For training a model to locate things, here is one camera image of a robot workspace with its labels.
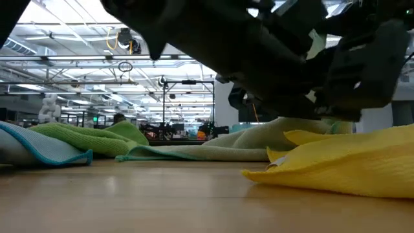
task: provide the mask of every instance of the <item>ceiling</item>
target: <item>ceiling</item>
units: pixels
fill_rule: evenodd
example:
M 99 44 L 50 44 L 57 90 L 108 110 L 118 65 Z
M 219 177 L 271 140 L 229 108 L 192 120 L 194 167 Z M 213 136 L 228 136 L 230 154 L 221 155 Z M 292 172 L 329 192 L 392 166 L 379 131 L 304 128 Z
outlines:
M 338 4 L 343 1 L 325 1 L 330 14 L 334 12 Z M 284 1 L 276 1 L 276 7 Z M 116 32 L 119 28 L 126 27 L 113 16 L 109 15 L 102 7 L 99 0 L 44 0 L 41 3 L 33 0 L 21 16 L 10 39 L 30 50 L 36 51 L 36 55 L 127 55 L 127 49 L 116 45 Z M 145 41 L 139 34 L 132 32 L 133 37 L 142 45 L 142 54 L 148 54 Z M 339 38 L 329 37 L 327 46 L 337 44 Z M 3 47 L 1 55 L 21 55 L 12 49 Z M 149 58 L 128 60 L 133 66 L 130 72 L 122 72 L 118 66 L 122 61 L 54 61 L 51 69 L 45 64 L 34 61 L 8 61 L 3 63 L 7 69 L 3 69 L 2 81 L 17 82 L 113 82 L 105 85 L 82 85 L 72 87 L 70 85 L 21 85 L 11 86 L 9 91 L 31 92 L 109 92 L 140 94 L 116 94 L 104 98 L 101 94 L 60 94 L 61 105 L 87 107 L 88 105 L 107 106 L 102 108 L 103 113 L 113 114 L 114 107 L 123 111 L 138 114 L 140 118 L 160 121 L 159 113 L 162 112 L 162 94 L 158 81 L 164 77 L 167 81 L 197 80 L 214 81 L 216 72 L 185 56 L 181 51 L 168 45 L 163 54 L 177 54 L 185 59 L 168 59 L 151 61 Z M 196 92 L 197 94 L 176 94 L 175 98 L 167 96 L 166 101 L 171 102 L 167 109 L 166 119 L 183 118 L 194 121 L 197 118 L 207 119 L 212 113 L 213 85 L 211 83 L 196 85 L 176 84 L 172 91 L 177 93 Z M 181 107 L 178 103 L 187 102 Z

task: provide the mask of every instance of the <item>pole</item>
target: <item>pole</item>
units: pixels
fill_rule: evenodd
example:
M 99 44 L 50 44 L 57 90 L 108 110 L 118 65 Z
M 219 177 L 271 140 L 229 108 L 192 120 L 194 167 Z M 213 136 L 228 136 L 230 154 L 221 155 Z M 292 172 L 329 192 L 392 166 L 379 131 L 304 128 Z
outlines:
M 165 135 L 165 127 L 166 127 L 166 84 L 162 86 L 162 92 L 164 93 L 162 95 L 162 140 L 164 140 Z
M 85 125 L 85 111 L 82 111 L 82 127 Z
M 215 127 L 215 82 L 212 81 L 212 84 L 213 84 L 213 130 L 214 130 L 214 127 Z

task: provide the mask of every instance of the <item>gray cloth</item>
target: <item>gray cloth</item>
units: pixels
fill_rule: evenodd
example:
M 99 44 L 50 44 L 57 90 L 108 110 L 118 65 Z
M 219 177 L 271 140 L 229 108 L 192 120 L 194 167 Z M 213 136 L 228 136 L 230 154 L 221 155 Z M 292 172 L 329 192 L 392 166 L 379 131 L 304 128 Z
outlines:
M 0 164 L 16 166 L 90 164 L 92 151 L 73 146 L 6 122 L 0 122 Z

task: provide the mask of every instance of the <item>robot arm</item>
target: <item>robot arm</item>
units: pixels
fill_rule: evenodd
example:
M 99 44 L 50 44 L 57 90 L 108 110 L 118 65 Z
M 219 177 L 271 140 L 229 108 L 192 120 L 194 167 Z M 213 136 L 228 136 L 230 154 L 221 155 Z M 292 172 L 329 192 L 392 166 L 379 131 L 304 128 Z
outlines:
M 411 0 L 359 0 L 330 18 L 320 0 L 288 0 L 273 12 L 271 0 L 101 1 L 141 34 L 151 59 L 170 43 L 233 82 L 232 106 L 309 119 L 357 121 L 361 109 L 390 103 L 414 22 Z M 342 39 L 309 56 L 311 35 L 327 34 Z

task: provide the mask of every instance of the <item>green microfiber cloth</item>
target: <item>green microfiber cloth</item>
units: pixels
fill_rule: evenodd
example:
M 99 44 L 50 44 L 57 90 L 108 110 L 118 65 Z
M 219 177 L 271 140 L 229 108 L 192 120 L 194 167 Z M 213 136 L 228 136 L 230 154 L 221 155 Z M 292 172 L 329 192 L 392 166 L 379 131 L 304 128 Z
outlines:
M 117 161 L 191 160 L 191 161 L 268 161 L 266 148 L 293 150 L 297 145 L 285 138 L 284 132 L 305 130 L 319 134 L 342 134 L 351 131 L 348 122 L 325 122 L 297 118 L 279 118 L 267 124 L 238 131 L 205 142 L 202 146 L 137 146 Z
M 115 157 L 126 155 L 136 146 L 147 146 L 148 140 L 129 122 L 120 122 L 107 130 L 79 128 L 60 123 L 41 124 L 31 130 L 64 141 L 81 150 Z
M 117 135 L 121 135 L 127 139 L 131 139 L 142 146 L 148 146 L 149 142 L 148 139 L 138 130 L 136 126 L 129 123 L 128 121 L 124 120 L 121 121 L 109 128 L 104 129 L 106 131 L 116 133 Z

